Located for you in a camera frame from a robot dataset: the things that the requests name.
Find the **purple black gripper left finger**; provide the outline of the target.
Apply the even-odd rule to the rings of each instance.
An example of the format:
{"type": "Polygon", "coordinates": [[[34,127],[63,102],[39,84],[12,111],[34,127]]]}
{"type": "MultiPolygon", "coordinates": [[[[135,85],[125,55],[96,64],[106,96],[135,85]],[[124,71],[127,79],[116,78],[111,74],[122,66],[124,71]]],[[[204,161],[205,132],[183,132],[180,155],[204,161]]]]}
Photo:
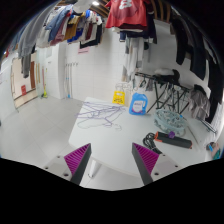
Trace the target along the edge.
{"type": "Polygon", "coordinates": [[[76,185],[80,184],[91,153],[91,144],[88,143],[72,151],[64,157],[65,162],[72,174],[72,183],[76,185]]]}

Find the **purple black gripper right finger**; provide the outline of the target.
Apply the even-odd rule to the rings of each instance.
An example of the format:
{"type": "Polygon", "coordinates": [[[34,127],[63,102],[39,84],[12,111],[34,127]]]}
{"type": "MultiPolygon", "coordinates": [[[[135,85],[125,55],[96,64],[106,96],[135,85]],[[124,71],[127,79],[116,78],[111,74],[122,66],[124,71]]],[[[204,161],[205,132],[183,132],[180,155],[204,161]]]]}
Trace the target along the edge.
{"type": "Polygon", "coordinates": [[[132,155],[139,170],[144,185],[153,182],[151,173],[159,158],[159,155],[152,150],[137,143],[132,144],[132,155]]]}

